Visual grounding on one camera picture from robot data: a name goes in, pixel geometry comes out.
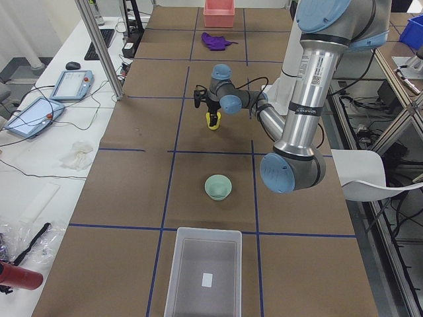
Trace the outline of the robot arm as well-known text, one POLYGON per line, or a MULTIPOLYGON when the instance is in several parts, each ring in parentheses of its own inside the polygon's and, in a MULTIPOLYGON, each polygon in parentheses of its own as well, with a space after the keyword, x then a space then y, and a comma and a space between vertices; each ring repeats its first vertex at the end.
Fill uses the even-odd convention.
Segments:
POLYGON ((274 141, 260 163, 267 188, 283 194, 311 188, 325 176, 325 160, 312 142, 336 66, 347 50, 382 46, 390 14, 390 1, 300 1, 295 21, 303 54, 287 116, 277 113, 264 92, 236 88, 225 64, 214 66, 208 88, 195 91, 195 106, 205 102, 212 123, 219 109, 249 110, 274 141))

